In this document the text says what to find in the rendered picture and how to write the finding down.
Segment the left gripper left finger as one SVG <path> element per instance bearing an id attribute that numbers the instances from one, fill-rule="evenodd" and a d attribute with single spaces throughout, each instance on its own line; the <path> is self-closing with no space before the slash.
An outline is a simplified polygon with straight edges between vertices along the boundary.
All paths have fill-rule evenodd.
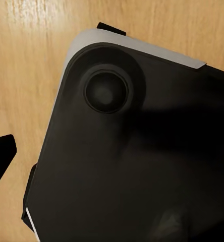
<path id="1" fill-rule="evenodd" d="M 16 142 L 12 134 L 0 137 L 0 179 L 17 153 Z"/>

